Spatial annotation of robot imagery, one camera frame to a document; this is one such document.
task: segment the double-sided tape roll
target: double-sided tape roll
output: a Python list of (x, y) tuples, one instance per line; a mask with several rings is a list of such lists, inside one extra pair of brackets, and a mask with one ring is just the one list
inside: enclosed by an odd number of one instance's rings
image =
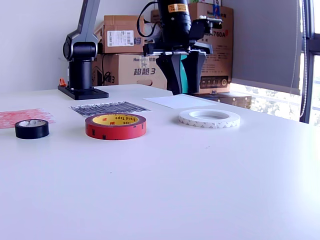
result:
[(101, 140), (127, 140), (143, 136), (147, 120), (134, 114), (99, 114), (85, 120), (85, 133)]
[(19, 139), (40, 139), (49, 135), (49, 123), (41, 119), (19, 121), (14, 128)]
[(179, 122), (199, 128), (225, 129), (240, 125), (241, 117), (230, 111), (192, 109), (179, 114)]

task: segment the black and white printed paper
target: black and white printed paper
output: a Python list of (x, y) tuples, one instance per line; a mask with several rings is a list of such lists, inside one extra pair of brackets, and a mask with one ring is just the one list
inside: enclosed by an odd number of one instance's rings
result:
[(150, 111), (127, 101), (71, 106), (70, 108), (86, 118), (98, 114), (130, 114)]

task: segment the white wall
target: white wall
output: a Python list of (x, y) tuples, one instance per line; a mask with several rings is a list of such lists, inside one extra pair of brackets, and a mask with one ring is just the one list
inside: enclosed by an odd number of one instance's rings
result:
[[(62, 48), (78, 26), (82, 0), (12, 0), (0, 7), (0, 94), (56, 89), (67, 77)], [(104, 15), (138, 15), (148, 0), (101, 0)], [(144, 16), (150, 19), (151, 6)]]

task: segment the red patterned paper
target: red patterned paper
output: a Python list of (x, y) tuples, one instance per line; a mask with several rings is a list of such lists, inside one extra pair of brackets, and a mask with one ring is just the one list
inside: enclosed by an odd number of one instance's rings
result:
[(27, 109), (20, 111), (0, 112), (0, 129), (11, 129), (17, 122), (29, 119), (46, 120), (49, 123), (55, 123), (54, 117), (43, 108)]

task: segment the white table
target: white table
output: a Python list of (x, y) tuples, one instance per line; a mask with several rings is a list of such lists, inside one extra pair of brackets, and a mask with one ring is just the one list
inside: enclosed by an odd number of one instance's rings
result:
[[(222, 103), (240, 127), (177, 122), (184, 109), (142, 85), (74, 101), (58, 90), (0, 96), (0, 112), (44, 108), (37, 140), (0, 130), (0, 240), (319, 240), (318, 128)], [(69, 106), (128, 101), (152, 111), (147, 134), (103, 141)]]

